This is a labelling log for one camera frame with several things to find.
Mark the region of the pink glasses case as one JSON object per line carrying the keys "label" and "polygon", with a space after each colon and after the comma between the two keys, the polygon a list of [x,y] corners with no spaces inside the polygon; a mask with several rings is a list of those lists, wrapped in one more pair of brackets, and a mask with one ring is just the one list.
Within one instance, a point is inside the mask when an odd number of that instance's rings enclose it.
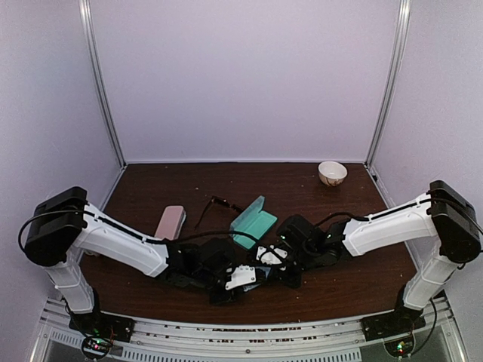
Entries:
{"label": "pink glasses case", "polygon": [[177,239],[180,236],[185,219],[186,211],[183,206],[167,206],[162,213],[154,236],[170,241]]}

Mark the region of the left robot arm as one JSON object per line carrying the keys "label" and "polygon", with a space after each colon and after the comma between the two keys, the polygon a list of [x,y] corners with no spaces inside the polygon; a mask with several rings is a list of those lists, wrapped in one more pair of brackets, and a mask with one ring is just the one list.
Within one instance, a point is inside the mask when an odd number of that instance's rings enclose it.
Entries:
{"label": "left robot arm", "polygon": [[93,335],[108,329],[97,295],[73,256],[84,250],[107,256],[177,287],[210,290],[223,302],[256,280],[254,267],[235,265],[235,252],[219,232],[202,245],[177,244],[140,233],[110,218],[74,186],[43,203],[20,228],[18,244],[26,257],[48,273],[70,311]]}

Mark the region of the grey-blue glasses case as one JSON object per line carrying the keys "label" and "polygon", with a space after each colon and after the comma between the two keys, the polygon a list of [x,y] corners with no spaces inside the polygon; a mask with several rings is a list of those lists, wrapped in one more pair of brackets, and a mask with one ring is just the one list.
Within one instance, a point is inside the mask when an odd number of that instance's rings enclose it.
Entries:
{"label": "grey-blue glasses case", "polygon": [[277,217],[263,209],[265,197],[253,201],[229,227],[234,242],[250,250],[276,223]]}

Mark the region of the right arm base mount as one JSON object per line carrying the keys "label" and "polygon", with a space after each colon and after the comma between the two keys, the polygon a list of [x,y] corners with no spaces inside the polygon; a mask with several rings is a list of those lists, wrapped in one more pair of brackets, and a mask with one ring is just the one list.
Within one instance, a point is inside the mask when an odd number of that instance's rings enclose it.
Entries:
{"label": "right arm base mount", "polygon": [[386,352],[395,358],[408,357],[416,350],[414,331],[426,326],[424,318],[397,320],[393,313],[362,318],[361,327],[367,342],[383,340]]}

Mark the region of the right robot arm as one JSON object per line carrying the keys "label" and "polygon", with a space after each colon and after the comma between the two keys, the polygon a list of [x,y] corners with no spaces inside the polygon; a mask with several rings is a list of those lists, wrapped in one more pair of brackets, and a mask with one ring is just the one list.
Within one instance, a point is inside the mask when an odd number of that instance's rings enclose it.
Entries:
{"label": "right robot arm", "polygon": [[344,254],[362,256],[372,250],[418,238],[437,237],[428,260],[401,289],[396,307],[386,315],[387,327],[404,332],[421,316],[430,299],[458,268],[481,253],[480,230],[475,208],[442,180],[399,207],[355,216],[339,212],[327,216],[337,221],[327,230],[301,215],[289,216],[276,234],[295,252],[292,260],[301,270],[337,263]]}

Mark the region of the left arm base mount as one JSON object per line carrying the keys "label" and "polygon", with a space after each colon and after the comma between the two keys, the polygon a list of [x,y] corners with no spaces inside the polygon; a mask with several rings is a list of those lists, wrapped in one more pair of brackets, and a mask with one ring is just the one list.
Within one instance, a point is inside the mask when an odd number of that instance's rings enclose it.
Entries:
{"label": "left arm base mount", "polygon": [[99,360],[113,351],[115,342],[130,342],[134,320],[116,316],[103,316],[95,321],[72,318],[69,328],[83,335],[81,352],[85,357]]}

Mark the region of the light blue cloth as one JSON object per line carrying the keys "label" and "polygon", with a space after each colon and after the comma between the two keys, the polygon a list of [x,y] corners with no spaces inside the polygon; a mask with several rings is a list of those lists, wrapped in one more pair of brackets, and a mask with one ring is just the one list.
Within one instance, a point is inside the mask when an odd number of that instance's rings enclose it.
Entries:
{"label": "light blue cloth", "polygon": [[257,280],[253,284],[247,284],[242,287],[244,293],[261,287],[269,280],[271,274],[271,268],[268,267],[256,267]]}

